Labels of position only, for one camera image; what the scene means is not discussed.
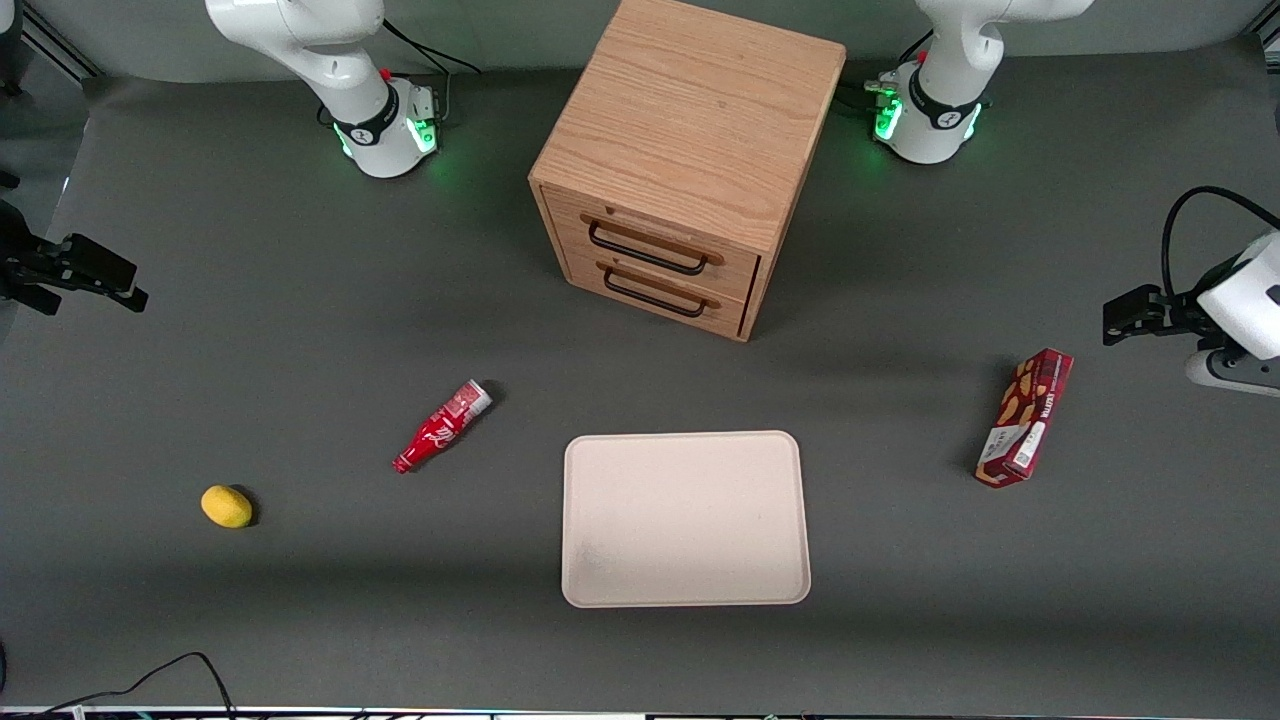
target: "wooden drawer unit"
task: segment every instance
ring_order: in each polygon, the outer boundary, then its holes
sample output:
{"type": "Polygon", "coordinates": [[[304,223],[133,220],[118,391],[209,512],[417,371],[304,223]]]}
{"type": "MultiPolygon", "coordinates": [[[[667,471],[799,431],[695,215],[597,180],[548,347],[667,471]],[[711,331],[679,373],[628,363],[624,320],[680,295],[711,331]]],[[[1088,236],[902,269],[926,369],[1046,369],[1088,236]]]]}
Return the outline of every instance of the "wooden drawer unit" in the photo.
{"type": "Polygon", "coordinates": [[[564,263],[568,281],[577,287],[695,328],[737,336],[744,310],[741,300],[672,283],[645,269],[599,256],[568,252],[564,263]]]}
{"type": "Polygon", "coordinates": [[[663,227],[589,197],[543,188],[564,252],[600,255],[677,284],[746,300],[759,255],[732,243],[663,227]]]}
{"type": "Polygon", "coordinates": [[[844,60],[835,42],[622,0],[529,174],[564,277],[745,341],[844,60]]]}

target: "lemon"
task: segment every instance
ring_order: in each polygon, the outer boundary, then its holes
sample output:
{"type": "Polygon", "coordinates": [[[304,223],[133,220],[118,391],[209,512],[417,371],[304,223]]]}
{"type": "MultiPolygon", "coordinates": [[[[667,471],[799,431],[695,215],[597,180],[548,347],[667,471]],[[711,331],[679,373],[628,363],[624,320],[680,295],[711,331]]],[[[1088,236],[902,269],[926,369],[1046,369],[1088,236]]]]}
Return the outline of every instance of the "lemon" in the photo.
{"type": "Polygon", "coordinates": [[[212,486],[200,497],[200,509],[224,528],[243,528],[253,519],[248,498],[227,486],[212,486]]]}

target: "drawer handle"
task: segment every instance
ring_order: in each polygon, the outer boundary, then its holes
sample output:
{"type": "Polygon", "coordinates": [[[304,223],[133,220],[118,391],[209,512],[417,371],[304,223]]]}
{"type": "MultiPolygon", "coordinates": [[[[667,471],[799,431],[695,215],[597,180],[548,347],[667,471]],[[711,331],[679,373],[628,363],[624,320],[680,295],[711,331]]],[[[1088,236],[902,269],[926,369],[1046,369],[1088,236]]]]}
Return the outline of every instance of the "drawer handle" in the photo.
{"type": "Polygon", "coordinates": [[[707,309],[707,301],[705,300],[701,300],[701,301],[698,302],[698,309],[696,310],[690,310],[687,307],[681,307],[680,305],[672,305],[671,302],[667,302],[666,300],[658,300],[657,297],[649,297],[648,295],[645,295],[645,293],[643,293],[640,291],[631,290],[630,287],[622,287],[621,284],[611,282],[609,278],[612,278],[612,277],[613,277],[613,268],[605,268],[604,269],[604,287],[612,290],[613,292],[617,292],[618,295],[626,295],[627,297],[631,297],[634,300],[639,300],[640,302],[648,302],[649,305],[653,305],[655,307],[662,307],[663,310],[666,310],[668,313],[675,313],[677,315],[684,315],[686,318],[698,318],[699,315],[703,314],[703,310],[707,309]]]}
{"type": "Polygon", "coordinates": [[[709,260],[709,258],[707,255],[703,255],[703,259],[699,260],[698,264],[694,265],[694,266],[681,265],[680,263],[672,263],[671,260],[667,260],[666,258],[658,258],[657,255],[649,255],[648,252],[641,252],[639,250],[632,250],[630,247],[618,245],[616,242],[609,242],[607,240],[602,240],[602,238],[599,238],[599,237],[595,236],[595,231],[598,231],[598,229],[600,229],[600,223],[596,222],[596,220],[591,220],[591,227],[588,228],[588,231],[586,231],[586,236],[589,238],[591,238],[591,245],[594,245],[596,247],[603,247],[605,250],[612,250],[613,252],[620,252],[622,255],[626,255],[627,258],[635,258],[636,260],[643,260],[643,261],[649,263],[652,265],[658,265],[659,268],[662,268],[664,270],[671,270],[673,273],[680,273],[682,275],[696,275],[696,274],[701,273],[704,269],[707,269],[707,260],[709,260]]]}

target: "beige tray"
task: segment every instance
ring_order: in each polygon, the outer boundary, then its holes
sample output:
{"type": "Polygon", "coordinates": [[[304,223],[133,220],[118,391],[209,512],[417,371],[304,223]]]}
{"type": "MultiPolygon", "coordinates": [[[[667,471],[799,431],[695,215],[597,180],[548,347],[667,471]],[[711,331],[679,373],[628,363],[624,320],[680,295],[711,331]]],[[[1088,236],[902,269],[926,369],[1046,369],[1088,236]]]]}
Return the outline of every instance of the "beige tray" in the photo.
{"type": "Polygon", "coordinates": [[[800,602],[809,541],[795,438],[576,438],[564,451],[561,591],[577,607],[800,602]]]}

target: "cable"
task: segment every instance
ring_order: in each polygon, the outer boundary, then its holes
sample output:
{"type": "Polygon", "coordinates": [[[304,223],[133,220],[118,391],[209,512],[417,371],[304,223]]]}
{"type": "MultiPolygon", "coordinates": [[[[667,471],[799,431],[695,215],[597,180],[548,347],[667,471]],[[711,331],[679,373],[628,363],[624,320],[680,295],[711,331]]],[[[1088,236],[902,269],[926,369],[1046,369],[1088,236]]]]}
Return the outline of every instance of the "cable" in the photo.
{"type": "Polygon", "coordinates": [[[180,661],[183,661],[183,660],[186,660],[188,657],[198,657],[200,661],[205,664],[205,667],[209,667],[209,674],[214,676],[214,683],[218,684],[218,694],[220,694],[221,698],[223,698],[223,706],[227,708],[227,716],[230,720],[236,720],[234,703],[232,703],[232,696],[227,692],[227,685],[223,683],[221,675],[218,674],[218,670],[214,667],[214,664],[210,662],[209,656],[205,655],[204,652],[198,652],[198,651],[197,652],[184,652],[184,653],[179,655],[178,657],[174,657],[169,662],[165,662],[164,665],[161,665],[161,666],[151,670],[146,675],[142,675],[141,678],[138,678],[137,682],[134,682],[127,689],[123,689],[123,691],[105,691],[105,692],[100,692],[100,693],[87,694],[84,697],[78,697],[76,700],[68,700],[67,702],[60,702],[60,703],[50,707],[49,710],[46,710],[44,712],[37,712],[35,715],[37,717],[38,716],[44,716],[44,715],[52,715],[52,714],[58,712],[59,710],[64,710],[67,707],[73,707],[73,706],[77,706],[77,705],[84,705],[86,702],[90,702],[90,701],[93,701],[93,700],[99,700],[99,698],[102,698],[102,697],[120,697],[120,696],[127,696],[127,694],[132,693],[133,691],[138,689],[143,683],[146,683],[147,680],[150,680],[156,673],[160,673],[161,670],[165,670],[165,669],[168,669],[168,667],[170,667],[173,665],[177,665],[178,662],[180,662],[180,661]]]}
{"type": "Polygon", "coordinates": [[[460,59],[454,58],[453,55],[449,55],[448,53],[442,53],[442,51],[439,51],[439,50],[436,50],[434,47],[430,47],[428,45],[422,45],[421,42],[416,41],[416,40],[412,40],[410,36],[407,36],[403,32],[401,32],[398,27],[393,26],[390,20],[384,19],[383,20],[383,27],[385,27],[388,31],[390,31],[390,33],[394,35],[396,37],[403,40],[404,42],[408,42],[410,45],[412,45],[413,47],[417,47],[419,50],[422,50],[425,53],[431,53],[434,55],[439,55],[439,56],[444,58],[445,60],[452,60],[452,61],[454,61],[454,63],[457,63],[460,65],[466,65],[467,68],[471,68],[472,70],[475,70],[475,73],[477,76],[479,74],[484,74],[483,72],[480,72],[480,68],[472,65],[471,63],[468,63],[466,60],[460,60],[460,59]]]}
{"type": "MultiPolygon", "coordinates": [[[[1265,208],[1238,192],[1233,192],[1225,187],[1217,187],[1215,184],[1202,184],[1188,190],[1174,202],[1174,206],[1169,209],[1169,217],[1165,218],[1165,231],[1160,236],[1160,277],[1165,284],[1165,297],[1170,302],[1172,302],[1175,297],[1172,274],[1169,272],[1169,245],[1174,234],[1174,223],[1178,220],[1178,211],[1183,209],[1183,205],[1187,205],[1187,201],[1197,195],[1216,195],[1219,197],[1225,197],[1240,208],[1244,208],[1249,213],[1253,213],[1258,219],[1267,223],[1272,228],[1280,231],[1280,218],[1272,215],[1265,208]]],[[[1172,305],[1170,313],[1175,314],[1175,319],[1184,318],[1183,309],[1176,304],[1172,305]]]]}
{"type": "Polygon", "coordinates": [[[484,74],[484,73],[480,72],[480,68],[472,65],[471,63],[467,63],[466,60],[460,60],[460,59],[454,58],[453,55],[448,55],[445,53],[440,53],[439,50],[435,50],[434,47],[429,47],[429,46],[422,45],[421,42],[416,41],[416,40],[411,38],[410,36],[407,36],[403,32],[401,32],[398,27],[396,27],[394,24],[392,24],[390,20],[385,20],[384,19],[383,20],[383,26],[385,26],[387,29],[392,35],[394,35],[399,40],[404,41],[406,45],[408,45],[413,50],[417,50],[419,55],[421,55],[421,56],[426,58],[428,60],[430,60],[433,65],[435,65],[442,73],[444,73],[444,109],[440,111],[440,122],[443,123],[444,120],[449,119],[449,111],[453,109],[453,73],[451,73],[448,68],[445,68],[443,64],[440,64],[440,61],[436,60],[431,55],[431,53],[434,53],[434,54],[444,58],[445,60],[453,60],[454,63],[457,63],[460,65],[466,65],[466,67],[471,68],[472,70],[475,70],[476,74],[484,74]]]}
{"type": "Polygon", "coordinates": [[[916,49],[919,49],[922,45],[924,45],[924,41],[928,40],[928,38],[931,38],[931,37],[933,37],[933,31],[932,29],[929,32],[924,33],[924,36],[920,37],[919,40],[916,40],[915,44],[913,44],[910,47],[908,47],[906,50],[904,50],[902,54],[897,56],[897,64],[901,65],[902,63],[905,63],[906,59],[911,56],[911,53],[915,53],[916,49]]]}

